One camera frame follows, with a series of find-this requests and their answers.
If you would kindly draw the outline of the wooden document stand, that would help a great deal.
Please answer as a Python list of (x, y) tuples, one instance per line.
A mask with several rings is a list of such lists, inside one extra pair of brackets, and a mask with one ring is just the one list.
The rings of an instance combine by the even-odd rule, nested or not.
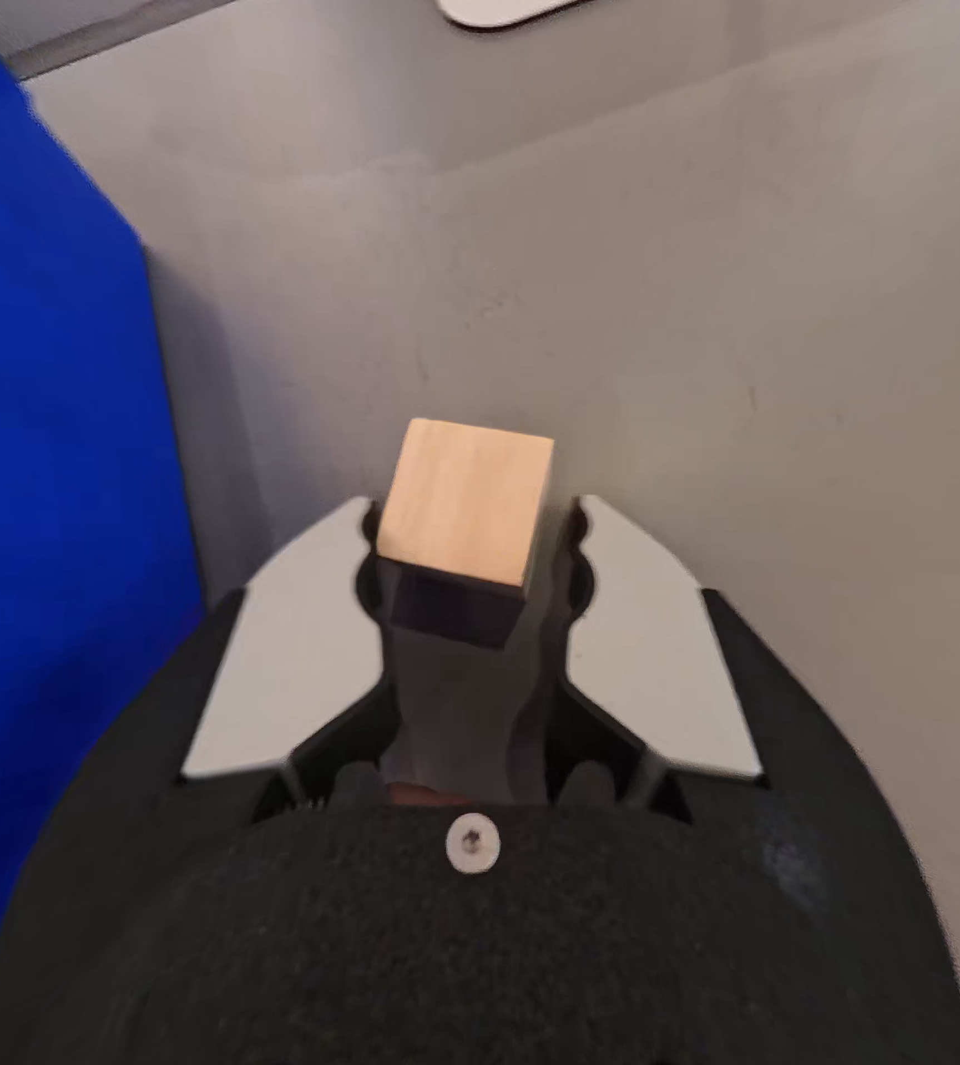
[(590, 1), (435, 1), (448, 20), (467, 32), (498, 33), (560, 15)]

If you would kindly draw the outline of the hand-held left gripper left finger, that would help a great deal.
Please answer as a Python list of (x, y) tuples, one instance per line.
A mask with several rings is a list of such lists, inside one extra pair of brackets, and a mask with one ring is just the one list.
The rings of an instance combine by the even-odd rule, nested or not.
[(247, 583), (181, 775), (271, 772), (324, 804), (346, 765), (379, 765), (402, 726), (372, 535), (347, 499)]

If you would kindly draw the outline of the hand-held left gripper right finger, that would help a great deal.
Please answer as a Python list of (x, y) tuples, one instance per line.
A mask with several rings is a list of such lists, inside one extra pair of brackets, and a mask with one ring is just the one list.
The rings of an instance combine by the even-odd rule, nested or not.
[(575, 499), (558, 560), (549, 798), (585, 763), (603, 765), (629, 806), (657, 806), (677, 775), (761, 784), (764, 764), (691, 571), (598, 495)]

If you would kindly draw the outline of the blue plastic bin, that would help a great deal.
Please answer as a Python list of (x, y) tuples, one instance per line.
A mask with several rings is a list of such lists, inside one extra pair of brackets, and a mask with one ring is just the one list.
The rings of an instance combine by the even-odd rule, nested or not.
[(139, 235), (0, 61), (0, 925), (204, 594)]

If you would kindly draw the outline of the wooden cube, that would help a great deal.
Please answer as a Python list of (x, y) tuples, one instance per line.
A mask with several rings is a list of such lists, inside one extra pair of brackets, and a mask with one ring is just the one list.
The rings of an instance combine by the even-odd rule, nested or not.
[(376, 538), (393, 626), (506, 648), (528, 603), (554, 448), (542, 435), (410, 420)]

